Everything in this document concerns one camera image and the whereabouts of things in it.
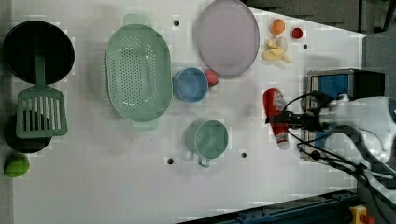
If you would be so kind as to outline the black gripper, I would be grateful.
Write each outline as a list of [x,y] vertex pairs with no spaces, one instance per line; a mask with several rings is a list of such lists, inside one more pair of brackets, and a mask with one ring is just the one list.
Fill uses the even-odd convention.
[[319,116],[313,113],[295,114],[291,111],[279,112],[265,120],[266,124],[275,124],[277,127],[302,129],[308,131],[322,131]]

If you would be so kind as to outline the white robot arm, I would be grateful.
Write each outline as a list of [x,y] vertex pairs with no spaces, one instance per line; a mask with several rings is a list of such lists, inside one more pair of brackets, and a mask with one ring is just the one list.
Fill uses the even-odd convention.
[[290,147],[292,129],[320,133],[299,139],[300,153],[343,171],[371,191],[395,199],[395,101],[366,97],[351,101],[347,95],[332,98],[320,91],[307,95],[317,105],[304,113],[289,111],[277,89],[262,95],[265,122],[272,127],[278,147]]

